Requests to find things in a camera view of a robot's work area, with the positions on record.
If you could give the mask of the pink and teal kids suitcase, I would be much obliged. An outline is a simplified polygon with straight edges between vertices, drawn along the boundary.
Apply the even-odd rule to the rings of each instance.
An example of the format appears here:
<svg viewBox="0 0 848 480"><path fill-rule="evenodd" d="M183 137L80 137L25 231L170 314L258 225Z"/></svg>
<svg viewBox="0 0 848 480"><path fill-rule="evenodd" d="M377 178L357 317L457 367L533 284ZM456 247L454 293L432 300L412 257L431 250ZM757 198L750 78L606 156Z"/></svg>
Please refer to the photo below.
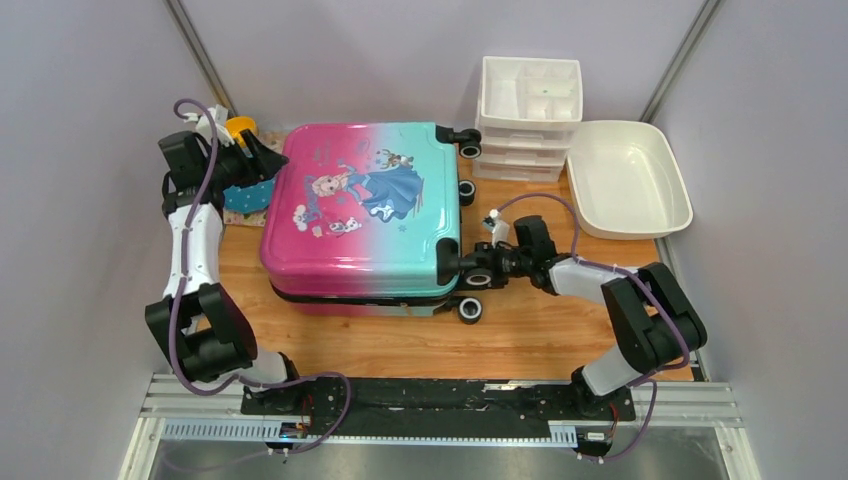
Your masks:
<svg viewBox="0 0 848 480"><path fill-rule="evenodd" d="M461 159L481 133L433 122L309 124L282 153L260 245L272 290L313 315L432 316L478 322L462 295Z"/></svg>

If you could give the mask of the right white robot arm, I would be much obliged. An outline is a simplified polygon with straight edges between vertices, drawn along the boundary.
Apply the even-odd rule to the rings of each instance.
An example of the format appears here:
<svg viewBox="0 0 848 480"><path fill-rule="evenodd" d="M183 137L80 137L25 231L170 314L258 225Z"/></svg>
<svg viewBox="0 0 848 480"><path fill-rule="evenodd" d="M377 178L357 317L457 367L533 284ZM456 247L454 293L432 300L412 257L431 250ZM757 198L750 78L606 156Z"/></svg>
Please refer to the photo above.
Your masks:
<svg viewBox="0 0 848 480"><path fill-rule="evenodd" d="M580 417L596 418L639 381L687 366L691 354L707 343L705 325L667 265L619 267L561 253L538 215L523 217L514 227L515 245L475 245L460 262L463 281L494 289L511 278L527 278L549 295L606 308L614 346L571 375L570 404Z"/></svg>

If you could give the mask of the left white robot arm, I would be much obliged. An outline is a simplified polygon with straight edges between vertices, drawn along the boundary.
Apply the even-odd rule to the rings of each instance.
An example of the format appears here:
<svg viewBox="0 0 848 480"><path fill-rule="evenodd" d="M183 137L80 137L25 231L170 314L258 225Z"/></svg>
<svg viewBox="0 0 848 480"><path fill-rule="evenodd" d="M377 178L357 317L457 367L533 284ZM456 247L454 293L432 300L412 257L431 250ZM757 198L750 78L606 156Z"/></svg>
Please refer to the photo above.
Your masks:
<svg viewBox="0 0 848 480"><path fill-rule="evenodd" d="M220 281L226 189L272 179L287 157L251 130L230 145L180 131L158 146L168 165L162 211L172 233L171 268L161 300L145 308L145 322L184 386L214 395L234 381L268 389L283 415L304 405L305 387L283 353L259 347L243 312Z"/></svg>

